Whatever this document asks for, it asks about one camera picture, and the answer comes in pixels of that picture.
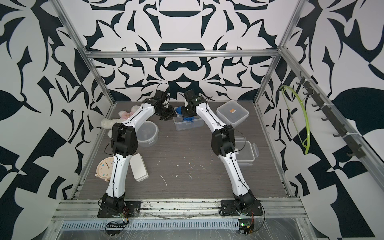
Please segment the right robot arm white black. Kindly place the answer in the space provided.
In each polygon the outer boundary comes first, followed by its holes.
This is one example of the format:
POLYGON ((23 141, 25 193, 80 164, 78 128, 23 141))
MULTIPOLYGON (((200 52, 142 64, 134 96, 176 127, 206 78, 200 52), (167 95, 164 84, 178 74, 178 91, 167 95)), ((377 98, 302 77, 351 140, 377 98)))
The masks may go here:
POLYGON ((225 165, 231 181, 235 205, 238 211, 245 211, 255 204, 256 198, 246 183, 236 158, 234 128, 225 125, 216 116, 204 96, 198 96, 193 90, 184 93, 185 105, 181 108, 182 116, 199 116, 212 132, 211 147, 216 156, 225 165))

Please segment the clear lunch box lid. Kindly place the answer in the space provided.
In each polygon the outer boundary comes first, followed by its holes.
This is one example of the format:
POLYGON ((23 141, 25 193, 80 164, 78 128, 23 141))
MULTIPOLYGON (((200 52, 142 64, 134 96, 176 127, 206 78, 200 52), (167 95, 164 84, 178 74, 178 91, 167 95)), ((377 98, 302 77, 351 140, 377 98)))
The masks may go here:
POLYGON ((235 137, 235 155, 240 167, 252 166, 259 156, 256 144, 251 143, 245 137, 235 137))

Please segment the clear rectangular lunch box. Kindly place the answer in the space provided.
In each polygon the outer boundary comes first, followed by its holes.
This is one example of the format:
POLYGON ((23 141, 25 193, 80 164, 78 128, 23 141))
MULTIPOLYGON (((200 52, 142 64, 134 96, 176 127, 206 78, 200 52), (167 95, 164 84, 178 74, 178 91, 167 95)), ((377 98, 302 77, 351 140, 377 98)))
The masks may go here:
POLYGON ((226 125, 231 125, 233 128, 236 128, 246 120, 249 116, 249 111, 238 102, 230 100, 218 107, 216 114, 226 125))
POLYGON ((200 128, 205 125, 204 120, 199 116, 193 116, 191 118, 184 118, 181 115, 181 107, 174 108, 177 116, 173 117, 173 121, 177 131, 184 131, 194 128, 200 128))

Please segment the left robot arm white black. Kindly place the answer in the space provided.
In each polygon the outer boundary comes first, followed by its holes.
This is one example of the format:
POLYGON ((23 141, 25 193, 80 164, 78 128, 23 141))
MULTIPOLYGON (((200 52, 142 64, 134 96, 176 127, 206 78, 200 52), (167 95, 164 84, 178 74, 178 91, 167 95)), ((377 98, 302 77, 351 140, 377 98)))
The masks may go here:
POLYGON ((101 208, 120 213, 124 208, 125 181, 132 156, 138 149, 137 130, 153 115, 167 121, 177 114, 165 102, 170 99, 169 89, 157 90, 155 96, 143 100, 139 109, 127 120, 112 127, 111 148, 114 157, 112 176, 106 193, 102 197, 101 208))

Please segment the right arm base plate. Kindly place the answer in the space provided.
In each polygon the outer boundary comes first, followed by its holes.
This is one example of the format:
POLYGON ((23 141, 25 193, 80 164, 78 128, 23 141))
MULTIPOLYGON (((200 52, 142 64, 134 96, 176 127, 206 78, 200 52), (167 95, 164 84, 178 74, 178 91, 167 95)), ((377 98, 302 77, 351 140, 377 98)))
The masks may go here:
POLYGON ((262 216, 264 210, 259 200, 255 199, 251 203, 241 204, 237 200, 221 200, 219 215, 228 216, 262 216))

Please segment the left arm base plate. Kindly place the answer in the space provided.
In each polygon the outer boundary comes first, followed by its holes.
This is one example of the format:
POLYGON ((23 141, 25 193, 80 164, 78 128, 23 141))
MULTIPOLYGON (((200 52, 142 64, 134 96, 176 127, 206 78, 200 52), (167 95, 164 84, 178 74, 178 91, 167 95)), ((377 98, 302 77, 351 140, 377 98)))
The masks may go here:
POLYGON ((130 218, 140 213, 141 201, 120 201, 117 204, 102 201, 97 214, 98 218, 130 218))

